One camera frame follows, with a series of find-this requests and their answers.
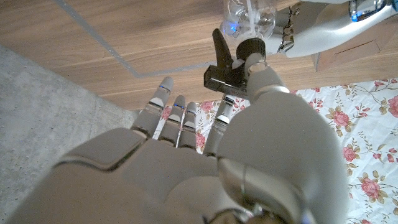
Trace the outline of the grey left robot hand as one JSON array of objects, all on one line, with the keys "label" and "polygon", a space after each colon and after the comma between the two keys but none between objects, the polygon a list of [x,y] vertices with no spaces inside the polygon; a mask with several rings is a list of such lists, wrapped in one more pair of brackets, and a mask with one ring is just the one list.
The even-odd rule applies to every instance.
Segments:
[{"label": "grey left robot hand", "polygon": [[396,15],[393,0],[299,1],[275,13],[275,27],[265,39],[266,52],[288,58],[317,54]]}]

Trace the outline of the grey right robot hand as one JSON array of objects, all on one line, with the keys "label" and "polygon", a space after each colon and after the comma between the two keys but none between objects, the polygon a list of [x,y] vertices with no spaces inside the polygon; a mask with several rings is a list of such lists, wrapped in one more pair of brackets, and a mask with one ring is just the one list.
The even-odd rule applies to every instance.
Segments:
[{"label": "grey right robot hand", "polygon": [[131,129],[65,154],[9,223],[343,223],[345,162],[326,121],[259,53],[244,63],[248,108],[194,150],[193,110],[152,139],[170,94],[162,82]]}]

